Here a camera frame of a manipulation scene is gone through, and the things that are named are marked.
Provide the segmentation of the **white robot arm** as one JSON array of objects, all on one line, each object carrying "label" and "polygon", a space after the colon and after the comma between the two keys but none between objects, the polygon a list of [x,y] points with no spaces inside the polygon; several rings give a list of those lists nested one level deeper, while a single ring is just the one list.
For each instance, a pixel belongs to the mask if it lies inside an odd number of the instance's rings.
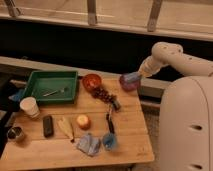
[{"label": "white robot arm", "polygon": [[157,42],[140,65],[138,72],[143,77],[157,74],[163,67],[171,66],[184,76],[213,77],[213,61],[185,54],[179,44]]}]

